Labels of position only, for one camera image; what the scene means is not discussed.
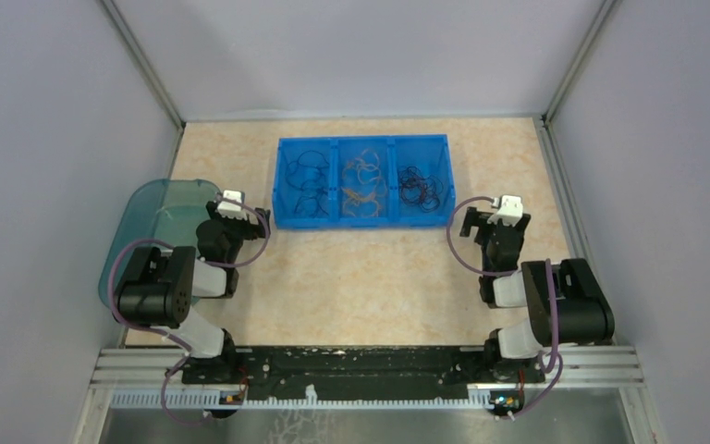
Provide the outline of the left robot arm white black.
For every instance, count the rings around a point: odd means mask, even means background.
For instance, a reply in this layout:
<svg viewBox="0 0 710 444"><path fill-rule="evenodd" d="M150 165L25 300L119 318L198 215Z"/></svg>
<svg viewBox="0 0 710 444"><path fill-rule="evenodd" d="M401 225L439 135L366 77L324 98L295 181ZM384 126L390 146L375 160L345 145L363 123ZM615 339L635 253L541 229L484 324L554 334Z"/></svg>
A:
<svg viewBox="0 0 710 444"><path fill-rule="evenodd" d="M117 255L106 275L106 300L119 323L169 340L182 351L186 384L231 383L247 375L231 334L205 320L194 299L228 299L239 284L240 261L247 241L266 243L271 212L248 208L235 198L220 197L206 205L207 219L195 229L193 246L135 240Z"/></svg>

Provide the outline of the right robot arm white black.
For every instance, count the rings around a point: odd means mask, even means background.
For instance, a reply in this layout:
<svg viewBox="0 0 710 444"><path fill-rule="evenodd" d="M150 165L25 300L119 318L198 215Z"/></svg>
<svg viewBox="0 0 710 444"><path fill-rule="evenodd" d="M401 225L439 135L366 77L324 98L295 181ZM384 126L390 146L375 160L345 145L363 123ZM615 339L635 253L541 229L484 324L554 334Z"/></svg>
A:
<svg viewBox="0 0 710 444"><path fill-rule="evenodd" d="M587 260L520 260L530 222L528 214L504 218L470 206L459 232L473 235L481 250L481 300L492 309L526 312L484 343L484 371L495 381L532 368L541 351L608 344L615 333L615 317Z"/></svg>

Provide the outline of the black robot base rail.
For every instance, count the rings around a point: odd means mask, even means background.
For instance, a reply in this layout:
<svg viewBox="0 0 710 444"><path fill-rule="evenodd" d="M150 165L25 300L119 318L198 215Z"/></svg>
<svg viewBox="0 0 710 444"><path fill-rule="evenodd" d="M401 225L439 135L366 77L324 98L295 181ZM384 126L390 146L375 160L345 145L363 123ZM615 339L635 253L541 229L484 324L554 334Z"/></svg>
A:
<svg viewBox="0 0 710 444"><path fill-rule="evenodd" d="M237 348L185 359L170 348L103 350L91 385L116 408L172 410L492 409L519 394L639 388L626 346L571 346L552 371L534 359L496 360L482 346Z"/></svg>

